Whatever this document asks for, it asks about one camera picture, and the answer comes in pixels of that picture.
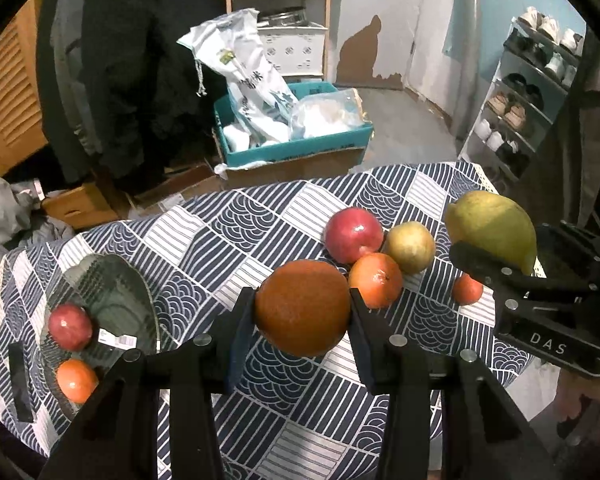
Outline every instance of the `orange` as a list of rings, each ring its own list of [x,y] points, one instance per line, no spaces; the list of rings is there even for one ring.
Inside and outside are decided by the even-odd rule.
[[[471,276],[463,273],[454,282],[451,295],[461,305],[471,305],[482,297],[484,287],[482,283],[476,282]]]
[[[62,363],[56,372],[56,380],[66,398],[77,404],[84,404],[98,386],[96,373],[80,359]]]
[[[366,254],[351,267],[349,286],[360,291],[369,308],[384,308],[400,296],[402,273],[391,256]]]
[[[278,267],[256,293],[254,318],[272,345],[298,357],[326,354],[344,336],[351,303],[347,280],[326,262]]]

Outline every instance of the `white container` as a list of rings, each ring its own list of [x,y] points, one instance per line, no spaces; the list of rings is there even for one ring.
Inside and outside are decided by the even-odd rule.
[[[264,53],[283,76],[322,76],[322,53],[327,28],[259,27]]]

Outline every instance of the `louvered door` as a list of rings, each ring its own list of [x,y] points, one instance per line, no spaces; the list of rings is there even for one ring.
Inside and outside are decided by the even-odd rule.
[[[45,145],[36,85],[36,11],[29,0],[0,35],[0,174]]]

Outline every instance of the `tablecloth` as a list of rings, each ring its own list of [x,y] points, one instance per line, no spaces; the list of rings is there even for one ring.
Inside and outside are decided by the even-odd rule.
[[[406,277],[400,298],[378,316],[431,351],[474,349],[509,384],[530,357],[493,337],[491,291],[485,288],[470,306],[450,297],[460,272],[448,259],[443,212],[473,189],[495,191],[479,166],[461,160],[385,166],[206,194],[154,218],[105,224],[68,242],[13,251],[0,264],[0,420],[43,454],[68,427],[45,383],[39,342],[46,298],[62,272],[85,255],[119,254],[143,275],[157,309],[162,348],[170,349],[207,330],[243,286],[259,286],[285,262],[331,262],[320,236],[331,215],[347,206],[371,211],[386,230],[417,220],[436,240],[433,264]],[[16,340],[23,342],[30,368],[32,424],[17,421],[13,405],[7,348]],[[327,355],[308,359],[284,354],[256,335],[237,390],[215,396],[213,404],[227,478],[352,479],[378,459],[388,397],[372,397],[360,384],[347,336]],[[430,410],[434,437],[441,432],[438,392],[431,394]],[[168,412],[163,392],[161,480],[171,478]]]

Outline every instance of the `human hand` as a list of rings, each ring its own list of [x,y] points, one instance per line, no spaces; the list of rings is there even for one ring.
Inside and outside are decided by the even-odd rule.
[[[560,370],[554,399],[554,410],[559,422],[580,415],[582,409],[580,396],[589,397],[600,403],[600,379],[586,379],[568,370]],[[599,437],[600,418],[593,434],[593,438]]]

